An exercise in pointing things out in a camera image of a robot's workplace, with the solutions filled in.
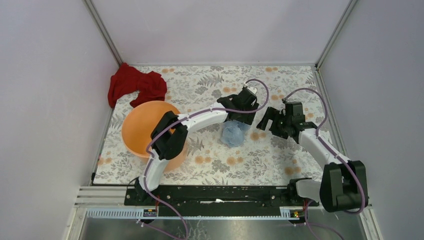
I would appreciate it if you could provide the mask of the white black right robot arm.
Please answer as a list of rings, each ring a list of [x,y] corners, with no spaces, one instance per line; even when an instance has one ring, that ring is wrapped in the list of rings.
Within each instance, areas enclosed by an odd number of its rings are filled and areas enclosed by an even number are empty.
[[[282,110],[268,107],[256,127],[265,130],[270,123],[268,130],[272,135],[293,139],[322,168],[320,181],[308,177],[291,179],[287,185],[287,201],[299,206],[306,199],[313,200],[330,213],[363,211],[368,205],[365,165],[359,160],[350,160],[321,137],[317,125],[306,120],[300,102],[284,105]]]

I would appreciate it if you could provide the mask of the orange plastic trash bin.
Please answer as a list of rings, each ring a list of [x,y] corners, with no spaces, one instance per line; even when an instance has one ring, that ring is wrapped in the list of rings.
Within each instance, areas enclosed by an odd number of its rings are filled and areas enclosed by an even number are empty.
[[[140,104],[129,112],[123,121],[121,136],[127,150],[136,156],[143,164],[147,164],[149,154],[147,145],[151,142],[151,133],[166,112],[180,111],[165,101],[149,101]]]

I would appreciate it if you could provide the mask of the light blue trash bag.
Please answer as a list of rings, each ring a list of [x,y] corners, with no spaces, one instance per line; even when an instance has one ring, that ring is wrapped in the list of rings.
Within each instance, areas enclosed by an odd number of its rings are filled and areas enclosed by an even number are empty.
[[[229,148],[239,147],[244,143],[250,128],[250,125],[237,120],[226,121],[223,123],[220,141]]]

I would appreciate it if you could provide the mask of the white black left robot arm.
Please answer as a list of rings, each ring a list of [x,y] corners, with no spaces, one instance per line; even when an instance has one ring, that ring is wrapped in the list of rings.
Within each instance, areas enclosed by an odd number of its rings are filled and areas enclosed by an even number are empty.
[[[189,134],[214,124],[239,121],[251,125],[259,110],[257,89],[245,86],[238,94],[217,99],[211,106],[194,113],[166,112],[151,133],[144,173],[134,183],[136,199],[144,206],[155,200],[154,190],[170,160],[183,152]]]

